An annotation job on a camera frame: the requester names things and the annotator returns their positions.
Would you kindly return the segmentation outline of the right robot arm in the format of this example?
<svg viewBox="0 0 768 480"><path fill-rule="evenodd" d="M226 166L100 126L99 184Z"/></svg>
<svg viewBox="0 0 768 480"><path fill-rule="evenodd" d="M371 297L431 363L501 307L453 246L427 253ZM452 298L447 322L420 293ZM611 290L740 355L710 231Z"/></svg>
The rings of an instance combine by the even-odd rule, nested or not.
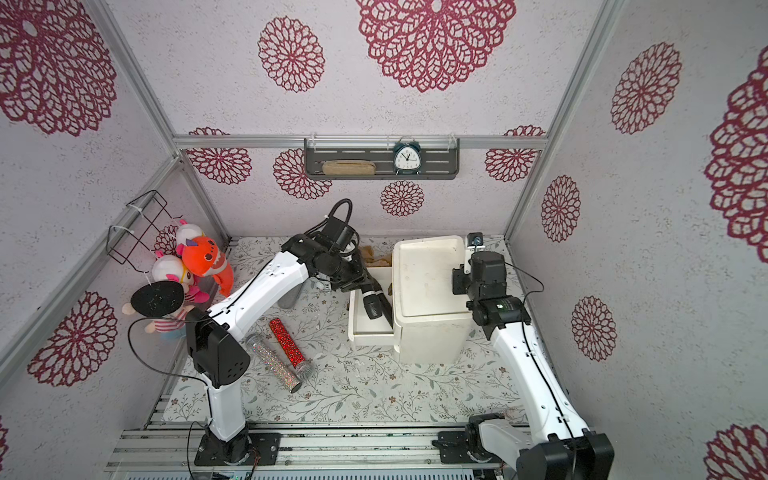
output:
<svg viewBox="0 0 768 480"><path fill-rule="evenodd" d="M527 430L502 414L476 415L466 426L467 454L485 463L493 458L519 479L606 479L614 448L577 413L536 338L523 301L507 292L507 263L493 251L475 251L452 273L456 294L486 339L506 362L528 419Z"/></svg>

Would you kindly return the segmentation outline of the rainbow rhinestone microphone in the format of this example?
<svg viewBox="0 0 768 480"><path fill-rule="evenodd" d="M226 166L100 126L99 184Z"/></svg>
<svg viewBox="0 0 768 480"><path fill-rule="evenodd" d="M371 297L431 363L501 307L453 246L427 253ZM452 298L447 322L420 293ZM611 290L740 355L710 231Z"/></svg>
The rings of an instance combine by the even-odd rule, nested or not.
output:
<svg viewBox="0 0 768 480"><path fill-rule="evenodd" d="M301 380L278 357L277 353L263 340L259 334L252 334L245 340L251 352L261 363L280 381L290 393L295 393L302 386Z"/></svg>

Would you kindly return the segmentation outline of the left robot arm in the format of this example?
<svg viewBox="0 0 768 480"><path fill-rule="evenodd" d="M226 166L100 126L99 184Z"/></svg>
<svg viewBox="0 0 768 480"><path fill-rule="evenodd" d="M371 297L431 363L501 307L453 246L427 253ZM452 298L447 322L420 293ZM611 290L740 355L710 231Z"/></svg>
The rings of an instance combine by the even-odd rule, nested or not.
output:
<svg viewBox="0 0 768 480"><path fill-rule="evenodd" d="M250 365L242 345L267 310L311 277L326 278L333 290L371 285L347 220L329 216L321 224L289 238L274 258L242 288L203 311L187 316L187 352L206 385L210 424L218 443L231 446L248 437L240 379Z"/></svg>

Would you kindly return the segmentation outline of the white plastic drawer cabinet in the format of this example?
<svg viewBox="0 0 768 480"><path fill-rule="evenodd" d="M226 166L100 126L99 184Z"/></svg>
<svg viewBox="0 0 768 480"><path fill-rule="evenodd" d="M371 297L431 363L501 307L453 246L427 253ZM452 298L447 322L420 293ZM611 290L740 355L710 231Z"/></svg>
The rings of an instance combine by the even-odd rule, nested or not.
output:
<svg viewBox="0 0 768 480"><path fill-rule="evenodd" d="M398 242L392 254L395 357L401 364L452 364L475 323L453 271L465 261L460 236Z"/></svg>

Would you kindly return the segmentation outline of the black microphone long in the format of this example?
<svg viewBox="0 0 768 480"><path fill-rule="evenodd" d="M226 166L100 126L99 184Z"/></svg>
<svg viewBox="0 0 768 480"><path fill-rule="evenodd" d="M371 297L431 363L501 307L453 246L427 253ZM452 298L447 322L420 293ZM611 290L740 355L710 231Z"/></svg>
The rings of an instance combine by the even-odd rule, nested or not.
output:
<svg viewBox="0 0 768 480"><path fill-rule="evenodd" d="M369 319L377 319L383 316L381 303L377 297L380 287L366 285L361 289L362 303Z"/></svg>

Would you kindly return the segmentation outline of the red glitter microphone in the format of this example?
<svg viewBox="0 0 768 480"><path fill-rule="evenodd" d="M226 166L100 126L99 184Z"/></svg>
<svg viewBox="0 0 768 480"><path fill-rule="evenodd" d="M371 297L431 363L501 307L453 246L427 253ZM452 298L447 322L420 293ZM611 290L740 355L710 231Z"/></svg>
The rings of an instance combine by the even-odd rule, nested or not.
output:
<svg viewBox="0 0 768 480"><path fill-rule="evenodd" d="M314 366L304 356L284 323L279 318L275 318L269 322L269 327L298 379L302 381L310 379L314 373Z"/></svg>

